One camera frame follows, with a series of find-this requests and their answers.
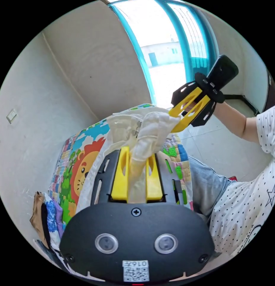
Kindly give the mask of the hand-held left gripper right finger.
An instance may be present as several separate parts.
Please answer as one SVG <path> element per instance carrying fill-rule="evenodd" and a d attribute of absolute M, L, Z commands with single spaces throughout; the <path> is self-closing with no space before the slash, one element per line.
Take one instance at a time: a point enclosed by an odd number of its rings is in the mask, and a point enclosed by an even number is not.
<path fill-rule="evenodd" d="M 161 200 L 162 187 L 155 154 L 146 161 L 146 200 Z"/>

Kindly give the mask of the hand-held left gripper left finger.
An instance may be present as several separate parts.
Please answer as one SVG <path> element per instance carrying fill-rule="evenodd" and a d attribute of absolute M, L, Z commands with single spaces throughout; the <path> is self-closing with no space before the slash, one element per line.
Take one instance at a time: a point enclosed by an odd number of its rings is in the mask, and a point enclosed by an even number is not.
<path fill-rule="evenodd" d="M 117 167 L 114 176 L 111 197 L 113 200 L 127 200 L 129 191 L 129 160 L 130 151 L 128 146 L 120 149 Z"/>

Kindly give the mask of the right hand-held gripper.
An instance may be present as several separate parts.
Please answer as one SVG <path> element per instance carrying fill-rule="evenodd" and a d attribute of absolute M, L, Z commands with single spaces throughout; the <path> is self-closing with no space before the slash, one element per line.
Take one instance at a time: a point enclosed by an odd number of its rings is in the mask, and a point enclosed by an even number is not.
<path fill-rule="evenodd" d="M 181 132 L 189 125 L 204 126 L 214 111 L 216 103 L 223 103 L 225 97 L 220 89 L 202 73 L 195 74 L 195 80 L 184 84 L 172 95 L 172 117 L 181 117 L 173 133 Z"/>

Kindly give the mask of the person's right hand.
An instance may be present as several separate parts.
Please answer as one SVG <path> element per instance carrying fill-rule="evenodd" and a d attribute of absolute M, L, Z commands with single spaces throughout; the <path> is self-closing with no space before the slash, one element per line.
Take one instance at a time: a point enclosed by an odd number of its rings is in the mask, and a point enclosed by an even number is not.
<path fill-rule="evenodd" d="M 213 116 L 216 117 L 220 122 L 224 123 L 227 119 L 227 112 L 229 105 L 227 103 L 216 103 L 214 105 Z"/>

